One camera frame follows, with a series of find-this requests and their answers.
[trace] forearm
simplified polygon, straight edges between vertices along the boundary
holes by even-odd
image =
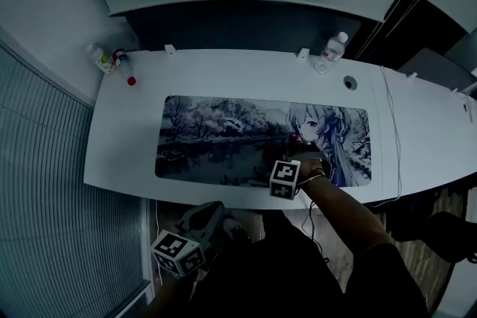
[[[353,255],[360,256],[375,245],[391,243],[381,222],[358,200],[327,178],[318,177],[303,185]]]

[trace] mouse pad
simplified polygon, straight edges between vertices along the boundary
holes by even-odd
[[[339,106],[239,98],[165,99],[156,156],[161,178],[240,187],[268,187],[276,160],[294,134],[315,144],[338,187],[371,180],[367,112]]]

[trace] anime girl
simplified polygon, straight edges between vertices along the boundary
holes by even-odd
[[[304,141],[317,145],[332,166],[331,181],[338,187],[358,185],[343,149],[351,120],[343,107],[292,104],[287,122]]]

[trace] floor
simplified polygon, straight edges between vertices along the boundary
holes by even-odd
[[[463,197],[457,194],[449,195],[447,189],[440,193],[440,197],[434,204],[434,213],[439,211],[450,212],[456,216],[461,216],[463,208]],[[157,202],[157,218],[161,229],[168,229],[173,226],[173,222],[180,217],[191,206]],[[227,213],[233,215],[249,234],[252,241],[259,241],[265,237],[263,231],[262,216],[249,210],[232,209]],[[154,202],[151,203],[151,217],[155,216]],[[287,218],[301,229],[303,221],[307,218],[306,210],[286,211]],[[386,225],[386,213],[376,215]],[[312,211],[312,218],[315,223],[315,239],[323,247],[323,256],[329,258],[328,267],[338,280],[343,291],[353,271],[353,255],[338,237],[328,220],[318,209]],[[311,234],[312,224],[310,219],[306,219],[303,225],[304,232]],[[151,237],[156,237],[156,221],[151,219]],[[401,256],[410,272],[421,289],[430,312],[436,310],[443,293],[444,285],[451,265],[433,253],[422,241],[407,241],[395,243]],[[159,290],[159,279],[156,280],[156,289]]]

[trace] dark shirt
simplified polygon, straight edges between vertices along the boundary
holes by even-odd
[[[198,286],[192,308],[207,317],[428,317],[397,248],[383,244],[354,263],[346,293],[316,245],[263,240],[231,250]]]

